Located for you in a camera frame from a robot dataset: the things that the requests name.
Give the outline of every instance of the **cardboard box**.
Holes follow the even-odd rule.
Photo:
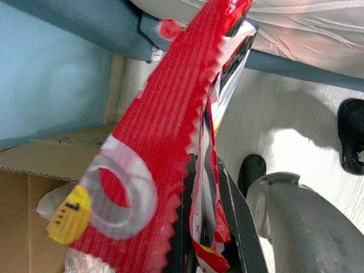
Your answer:
[[[39,200],[77,182],[115,124],[64,134],[0,152],[0,273],[62,273],[62,246],[46,236]]]

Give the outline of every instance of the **blue wall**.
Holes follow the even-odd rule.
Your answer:
[[[100,124],[111,53],[0,2],[0,147]]]

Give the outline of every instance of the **printed number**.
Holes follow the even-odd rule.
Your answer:
[[[76,205],[73,205],[71,203],[66,203],[66,207],[70,208],[70,209],[73,209],[73,210],[75,210],[77,212],[80,210],[80,204],[79,203],[77,203]]]

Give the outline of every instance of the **white plastic bag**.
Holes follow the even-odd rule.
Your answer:
[[[115,270],[100,258],[95,258],[75,249],[68,249],[64,268],[65,273],[115,273]]]
[[[41,218],[50,220],[74,187],[74,183],[68,183],[48,192],[40,199],[36,212]]]

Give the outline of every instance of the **black slipper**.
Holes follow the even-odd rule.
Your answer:
[[[248,155],[244,158],[239,171],[238,188],[245,198],[249,186],[266,174],[266,162],[260,155]]]
[[[350,98],[341,103],[337,128],[342,145],[342,167],[355,175],[364,175],[364,162],[359,160],[359,154],[364,151],[363,100]]]

